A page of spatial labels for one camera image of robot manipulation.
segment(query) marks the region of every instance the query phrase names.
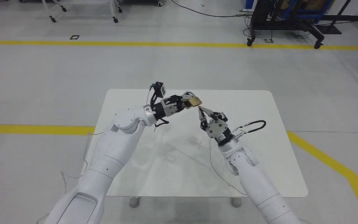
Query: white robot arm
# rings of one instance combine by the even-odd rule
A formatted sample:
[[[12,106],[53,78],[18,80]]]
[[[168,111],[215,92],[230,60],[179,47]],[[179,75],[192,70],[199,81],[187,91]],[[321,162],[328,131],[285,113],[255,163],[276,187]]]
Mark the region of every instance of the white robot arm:
[[[211,117],[209,122],[206,120],[205,114]],[[199,118],[201,121],[200,128],[206,131],[210,138],[216,140],[228,169],[234,175],[239,175],[241,186],[266,222],[269,224],[300,224],[300,221],[272,182],[255,167],[258,161],[251,150],[240,144],[239,137],[241,135],[232,134],[226,123],[228,119],[224,113],[213,112],[199,106]],[[263,120],[257,122],[263,122],[262,127],[266,125]]]
[[[107,191],[115,176],[131,158],[144,128],[156,124],[158,120],[163,121],[161,124],[168,123],[163,120],[164,117],[201,104],[192,92],[185,92],[182,96],[173,95],[156,104],[157,98],[164,97],[165,88],[160,82],[152,87],[154,94],[150,105],[135,110],[127,109],[115,115],[112,124],[97,143],[88,169],[78,184],[61,197],[45,224],[100,223]]]

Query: gray floor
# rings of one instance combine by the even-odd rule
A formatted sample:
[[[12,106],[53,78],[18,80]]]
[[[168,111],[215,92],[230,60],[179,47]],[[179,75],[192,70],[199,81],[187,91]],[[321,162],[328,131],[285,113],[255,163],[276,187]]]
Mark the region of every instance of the gray floor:
[[[216,15],[236,14],[242,2],[181,4]],[[0,2],[0,40],[185,41],[245,43],[243,18],[211,18],[167,1],[163,7],[123,5],[114,24],[106,1],[49,4]],[[355,45],[358,24],[327,45]],[[262,38],[270,36],[263,32]],[[313,44],[274,32],[275,44]],[[0,45],[0,124],[95,125],[106,91],[147,88],[269,90],[286,130],[358,173],[357,51]],[[1,223],[36,223],[64,193],[61,171],[76,176],[86,136],[0,135]],[[358,223],[358,200],[347,180],[293,145],[309,194],[289,198],[312,224]],[[76,180],[67,180],[70,189]],[[102,223],[265,223],[254,205],[235,209],[227,198],[107,198]]]

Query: brass padlock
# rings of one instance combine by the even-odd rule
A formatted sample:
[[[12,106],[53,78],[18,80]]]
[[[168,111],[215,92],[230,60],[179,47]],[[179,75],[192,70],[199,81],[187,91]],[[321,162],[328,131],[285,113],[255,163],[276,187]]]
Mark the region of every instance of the brass padlock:
[[[190,98],[189,103],[191,104],[191,106],[199,106],[200,104],[202,104],[201,100],[197,96]]]

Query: yellow tape stripe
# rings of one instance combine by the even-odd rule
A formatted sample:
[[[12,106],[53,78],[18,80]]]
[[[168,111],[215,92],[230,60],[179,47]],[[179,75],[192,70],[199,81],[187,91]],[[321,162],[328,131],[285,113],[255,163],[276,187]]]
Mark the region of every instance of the yellow tape stripe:
[[[358,198],[358,175],[355,174],[352,170],[348,169],[347,167],[343,166],[343,164],[337,162],[329,155],[325,154],[318,148],[314,147],[310,143],[306,142],[304,139],[300,138],[298,135],[294,134],[293,132],[287,132],[287,135],[289,136],[289,139],[291,142],[295,143],[297,146],[302,148],[303,150],[310,153],[312,156],[320,160],[321,162],[325,163],[330,168],[336,170],[338,173],[340,173],[342,176],[344,176],[349,184],[351,185],[351,188],[353,189],[353,192],[355,193],[356,197]]]
[[[191,43],[191,42],[110,42],[110,41],[20,41],[3,40],[0,45],[52,45],[52,46],[163,46],[198,48],[248,48],[246,43]],[[312,45],[253,44],[251,48],[314,49]],[[323,50],[358,50],[358,46],[322,46]]]
[[[51,126],[51,125],[0,125],[0,134],[63,134],[85,136],[93,133],[91,126]]]
[[[88,133],[94,133],[94,131],[95,128],[92,126],[0,125],[0,134],[61,134],[85,136]],[[358,175],[293,132],[287,132],[287,134],[291,142],[344,176],[358,198]]]

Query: table top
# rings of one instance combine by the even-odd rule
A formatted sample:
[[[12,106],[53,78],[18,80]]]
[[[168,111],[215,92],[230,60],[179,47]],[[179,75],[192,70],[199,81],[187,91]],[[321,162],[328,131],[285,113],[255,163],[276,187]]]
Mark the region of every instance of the table top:
[[[184,90],[167,90],[166,96]],[[241,137],[259,160],[261,169],[283,197],[305,197],[308,190],[287,137],[272,94],[251,90],[192,90],[213,111],[223,111],[230,129],[254,120],[265,120],[264,129]],[[107,92],[95,133],[103,132],[115,113],[145,105],[148,90],[112,89]],[[200,129],[197,108],[175,114],[154,130],[146,127],[131,160],[120,171],[107,196],[245,197],[215,173],[210,164],[209,137]],[[101,135],[93,136],[87,153]],[[240,191],[239,177],[226,168],[214,140],[211,161],[217,172]]]

